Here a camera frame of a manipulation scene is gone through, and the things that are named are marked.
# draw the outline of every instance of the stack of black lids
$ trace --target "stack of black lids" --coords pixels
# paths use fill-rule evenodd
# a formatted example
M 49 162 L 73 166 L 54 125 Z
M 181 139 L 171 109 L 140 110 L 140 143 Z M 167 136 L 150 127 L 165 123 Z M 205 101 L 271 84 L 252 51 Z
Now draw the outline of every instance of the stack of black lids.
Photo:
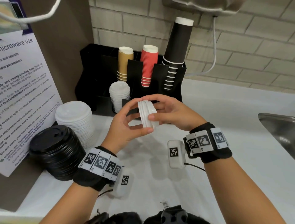
M 30 155 L 52 176 L 61 181 L 73 179 L 86 155 L 77 135 L 64 125 L 44 129 L 29 145 Z

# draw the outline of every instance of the wristband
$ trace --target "wristband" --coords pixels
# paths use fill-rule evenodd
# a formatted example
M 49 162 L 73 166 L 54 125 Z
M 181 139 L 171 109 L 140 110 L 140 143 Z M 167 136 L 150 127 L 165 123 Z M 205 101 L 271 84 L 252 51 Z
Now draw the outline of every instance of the wristband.
M 121 170 L 117 156 L 102 146 L 90 149 L 78 166 L 74 182 L 101 191 L 106 184 L 114 184 Z
M 190 131 L 184 138 L 189 158 L 200 157 L 203 163 L 232 156 L 229 144 L 220 128 L 209 122 Z

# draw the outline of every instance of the stack of red cups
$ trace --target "stack of red cups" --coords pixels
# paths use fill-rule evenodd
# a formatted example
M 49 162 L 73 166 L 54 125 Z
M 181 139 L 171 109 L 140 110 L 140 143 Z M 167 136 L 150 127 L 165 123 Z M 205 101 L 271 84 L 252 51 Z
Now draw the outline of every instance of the stack of red cups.
M 154 64 L 158 63 L 159 48 L 153 45 L 144 45 L 140 61 L 143 62 L 141 84 L 149 87 L 152 79 Z

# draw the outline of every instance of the stainless steel sink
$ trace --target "stainless steel sink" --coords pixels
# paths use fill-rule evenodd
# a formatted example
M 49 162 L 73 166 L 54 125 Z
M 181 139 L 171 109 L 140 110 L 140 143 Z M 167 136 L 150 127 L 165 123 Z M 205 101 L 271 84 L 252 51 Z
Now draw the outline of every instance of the stainless steel sink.
M 269 133 L 295 159 L 295 117 L 260 113 L 258 118 Z

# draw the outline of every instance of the black cup lid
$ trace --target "black cup lid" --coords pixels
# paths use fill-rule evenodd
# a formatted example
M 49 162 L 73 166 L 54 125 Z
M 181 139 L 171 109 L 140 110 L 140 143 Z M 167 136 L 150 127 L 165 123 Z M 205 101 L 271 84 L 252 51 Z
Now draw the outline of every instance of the black cup lid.
M 64 125 L 46 128 L 32 138 L 29 150 L 33 153 L 50 152 L 66 143 L 69 136 L 70 130 Z

